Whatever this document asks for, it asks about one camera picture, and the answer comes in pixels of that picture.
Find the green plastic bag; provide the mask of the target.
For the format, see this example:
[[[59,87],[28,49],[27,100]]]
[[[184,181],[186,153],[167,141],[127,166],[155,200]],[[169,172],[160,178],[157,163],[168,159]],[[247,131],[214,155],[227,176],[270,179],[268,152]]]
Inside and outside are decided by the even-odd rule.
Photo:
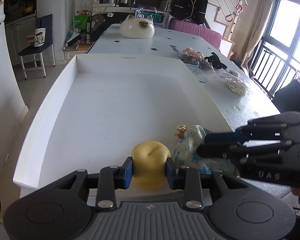
[[[74,17],[74,27],[79,30],[86,30],[87,23],[90,21],[90,15],[76,15]]]

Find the teal POIZON sign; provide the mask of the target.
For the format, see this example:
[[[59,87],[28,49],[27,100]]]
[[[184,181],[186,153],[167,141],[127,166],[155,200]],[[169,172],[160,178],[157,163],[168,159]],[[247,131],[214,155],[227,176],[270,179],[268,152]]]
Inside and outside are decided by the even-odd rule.
[[[158,28],[167,28],[168,14],[157,10],[148,10],[144,8],[135,8],[134,17],[147,18],[151,16],[154,26]]]

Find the black chair at right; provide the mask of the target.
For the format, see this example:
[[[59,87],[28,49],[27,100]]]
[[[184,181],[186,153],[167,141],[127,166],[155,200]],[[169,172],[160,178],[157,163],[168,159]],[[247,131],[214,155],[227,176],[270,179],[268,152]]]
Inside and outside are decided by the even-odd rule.
[[[286,87],[279,89],[272,99],[272,103],[281,112],[300,112],[300,83],[292,80]]]

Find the white blue paper packet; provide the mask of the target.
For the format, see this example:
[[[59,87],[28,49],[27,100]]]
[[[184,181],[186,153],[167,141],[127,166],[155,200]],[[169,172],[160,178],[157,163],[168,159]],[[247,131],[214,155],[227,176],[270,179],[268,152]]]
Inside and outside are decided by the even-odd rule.
[[[208,83],[208,79],[204,72],[198,67],[190,64],[186,64],[192,74],[199,80],[201,83]]]

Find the purple cushioned chair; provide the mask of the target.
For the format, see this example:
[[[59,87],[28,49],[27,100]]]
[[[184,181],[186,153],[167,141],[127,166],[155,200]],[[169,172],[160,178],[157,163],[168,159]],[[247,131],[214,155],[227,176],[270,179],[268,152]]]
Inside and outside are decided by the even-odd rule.
[[[222,35],[214,30],[191,22],[179,21],[175,18],[171,19],[168,28],[182,33],[200,36],[217,50],[220,49]]]

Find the dark blue chair with bag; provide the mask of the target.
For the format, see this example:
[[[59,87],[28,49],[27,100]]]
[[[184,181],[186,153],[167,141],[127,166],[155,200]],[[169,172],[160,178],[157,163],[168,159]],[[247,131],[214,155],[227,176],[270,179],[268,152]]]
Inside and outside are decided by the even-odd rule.
[[[27,80],[27,71],[33,71],[33,70],[41,70],[43,73],[43,78],[46,78],[46,70],[45,70],[45,64],[43,59],[43,52],[47,50],[48,48],[51,48],[52,51],[52,66],[56,66],[56,59],[55,59],[55,52],[53,47],[53,14],[48,14],[42,17],[39,17],[36,19],[36,29],[37,28],[45,28],[46,34],[45,34],[45,43],[41,47],[35,47],[34,46],[34,34],[33,37],[33,45],[29,45],[25,49],[21,50],[18,53],[18,56],[20,58],[20,63],[23,71],[24,79]],[[24,57],[32,55],[34,58],[34,67],[33,68],[25,68],[24,64]]]

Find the bag of dark brown ties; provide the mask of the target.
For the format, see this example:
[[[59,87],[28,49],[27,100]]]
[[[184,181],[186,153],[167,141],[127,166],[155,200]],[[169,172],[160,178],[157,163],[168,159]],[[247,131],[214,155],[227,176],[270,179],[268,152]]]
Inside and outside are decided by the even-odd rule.
[[[211,66],[211,64],[209,64],[208,62],[206,62],[203,59],[192,57],[189,55],[181,55],[180,59],[181,59],[181,61],[183,61],[183,63],[199,67],[200,69],[202,69],[204,71],[213,70],[213,67]]]

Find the black vest on mannequin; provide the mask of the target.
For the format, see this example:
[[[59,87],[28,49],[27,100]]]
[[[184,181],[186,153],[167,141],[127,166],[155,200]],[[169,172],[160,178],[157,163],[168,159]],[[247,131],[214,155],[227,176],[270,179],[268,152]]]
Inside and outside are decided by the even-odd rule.
[[[173,0],[171,15],[179,21],[204,24],[208,0]]]

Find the peach satin scrunchie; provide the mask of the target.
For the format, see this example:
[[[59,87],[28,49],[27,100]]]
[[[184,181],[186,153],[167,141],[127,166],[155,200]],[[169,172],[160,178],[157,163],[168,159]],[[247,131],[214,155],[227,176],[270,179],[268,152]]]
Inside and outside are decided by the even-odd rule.
[[[192,47],[188,47],[186,49],[183,50],[183,54],[185,56],[189,56],[195,59],[199,59],[199,60],[204,60],[205,57],[202,53],[195,51]]]

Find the white tote bag with print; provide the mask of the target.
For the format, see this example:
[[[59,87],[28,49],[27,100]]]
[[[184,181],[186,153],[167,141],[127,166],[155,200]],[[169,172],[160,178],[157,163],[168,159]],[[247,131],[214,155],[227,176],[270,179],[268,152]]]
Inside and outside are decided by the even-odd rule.
[[[46,29],[45,28],[37,28],[34,31],[34,46],[35,47],[41,47],[45,43],[45,34]]]

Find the white tray box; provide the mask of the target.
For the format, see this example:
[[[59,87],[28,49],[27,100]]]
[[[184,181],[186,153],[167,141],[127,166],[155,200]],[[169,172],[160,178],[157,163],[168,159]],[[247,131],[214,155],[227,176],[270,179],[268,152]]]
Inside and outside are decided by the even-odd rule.
[[[213,132],[228,122],[189,68],[166,57],[83,54],[47,93],[24,140],[13,181],[38,189],[77,169],[121,165],[155,140],[174,149],[178,125]]]

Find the bag of tan hair ties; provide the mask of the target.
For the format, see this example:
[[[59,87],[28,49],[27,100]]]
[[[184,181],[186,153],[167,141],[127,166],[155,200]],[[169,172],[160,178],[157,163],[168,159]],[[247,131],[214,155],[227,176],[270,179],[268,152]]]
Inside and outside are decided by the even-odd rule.
[[[241,77],[241,75],[239,74],[239,72],[237,72],[235,70],[232,70],[232,69],[229,69],[229,68],[227,68],[224,72],[226,74],[232,75],[234,77]]]

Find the yellow sponge apple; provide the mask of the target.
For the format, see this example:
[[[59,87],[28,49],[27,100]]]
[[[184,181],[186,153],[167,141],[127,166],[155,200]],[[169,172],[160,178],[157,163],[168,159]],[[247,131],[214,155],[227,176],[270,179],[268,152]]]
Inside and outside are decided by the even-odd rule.
[[[165,165],[171,153],[164,144],[157,141],[144,141],[133,148],[131,157],[132,181],[138,189],[152,191],[166,184]]]

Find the beige curtain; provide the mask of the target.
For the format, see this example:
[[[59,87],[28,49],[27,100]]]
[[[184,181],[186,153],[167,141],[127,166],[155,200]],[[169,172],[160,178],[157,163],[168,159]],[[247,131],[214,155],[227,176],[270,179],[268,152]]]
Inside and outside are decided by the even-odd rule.
[[[240,54],[241,67],[247,76],[252,77],[253,72],[249,66],[249,62],[253,58],[253,52],[261,40],[264,30],[267,26],[268,18],[271,12],[273,0],[258,0],[255,14],[250,26],[247,38],[242,47]]]

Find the bag of cream rubber bands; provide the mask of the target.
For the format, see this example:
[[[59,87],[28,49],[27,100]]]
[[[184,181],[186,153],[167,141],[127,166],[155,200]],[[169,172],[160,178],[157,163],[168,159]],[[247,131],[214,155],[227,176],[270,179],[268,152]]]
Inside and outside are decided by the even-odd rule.
[[[245,96],[248,88],[243,81],[239,80],[236,77],[221,76],[221,79],[233,93],[239,96]]]

